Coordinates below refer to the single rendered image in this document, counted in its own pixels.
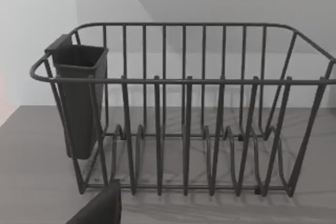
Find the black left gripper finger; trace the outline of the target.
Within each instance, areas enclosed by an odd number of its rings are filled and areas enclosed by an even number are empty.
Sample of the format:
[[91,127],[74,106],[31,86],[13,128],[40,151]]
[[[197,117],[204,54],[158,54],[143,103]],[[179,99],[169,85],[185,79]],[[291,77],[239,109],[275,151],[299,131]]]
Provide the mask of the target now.
[[121,224],[122,200],[119,179],[113,179],[66,224]]

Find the dark grey utensil cup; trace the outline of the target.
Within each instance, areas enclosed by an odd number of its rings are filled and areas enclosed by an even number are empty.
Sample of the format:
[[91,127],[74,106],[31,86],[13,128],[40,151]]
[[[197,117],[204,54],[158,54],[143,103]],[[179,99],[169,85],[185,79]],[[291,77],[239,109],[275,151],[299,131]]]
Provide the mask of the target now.
[[[105,47],[74,45],[69,35],[62,34],[45,52],[52,55],[57,77],[106,77],[108,49]],[[62,86],[75,157],[86,160],[91,156],[96,142],[90,88],[83,82],[66,82]]]

